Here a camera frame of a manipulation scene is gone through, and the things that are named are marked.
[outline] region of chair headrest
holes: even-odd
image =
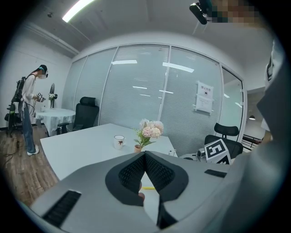
[[[215,124],[214,131],[227,136],[237,136],[240,132],[236,126],[222,126],[218,123]]]
[[[80,99],[80,104],[87,106],[95,106],[95,99],[93,97],[82,97]]]

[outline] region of glass wall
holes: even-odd
[[[74,111],[84,96],[95,97],[95,104],[100,106],[104,83],[115,52],[116,48],[88,56],[79,78]],[[98,116],[94,125],[98,125]]]
[[[178,156],[203,147],[205,137],[215,135],[217,122],[241,127],[242,82],[223,69],[222,93],[220,65],[207,57],[177,47],[132,45],[85,60],[72,64],[62,107],[75,109],[82,97],[95,97],[100,106],[95,126],[138,128],[143,118],[161,120]],[[214,87],[211,114],[195,111],[198,81]]]
[[[214,134],[221,110],[219,64],[195,53],[173,48],[161,121],[177,155],[195,153]],[[212,113],[195,111],[197,82],[213,86]]]
[[[223,126],[237,126],[240,130],[243,112],[242,82],[226,69],[223,71],[224,96],[219,123]],[[237,141],[238,136],[227,136]]]
[[[169,47],[128,46],[118,50],[107,78],[100,124],[139,128],[157,120],[165,85]]]
[[[65,81],[62,108],[72,110],[74,108],[75,92],[78,85],[84,62],[86,58],[82,58],[72,63],[68,77]]]

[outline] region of security camera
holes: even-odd
[[[190,11],[203,25],[207,24],[207,22],[210,21],[209,19],[207,19],[207,15],[211,15],[211,8],[211,3],[207,2],[207,0],[199,0],[189,7]]]

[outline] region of ceiling lamp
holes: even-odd
[[[82,10],[85,6],[89,3],[93,2],[94,0],[79,0],[75,5],[72,6],[71,9],[64,15],[63,21],[66,23],[70,21],[80,10]]]

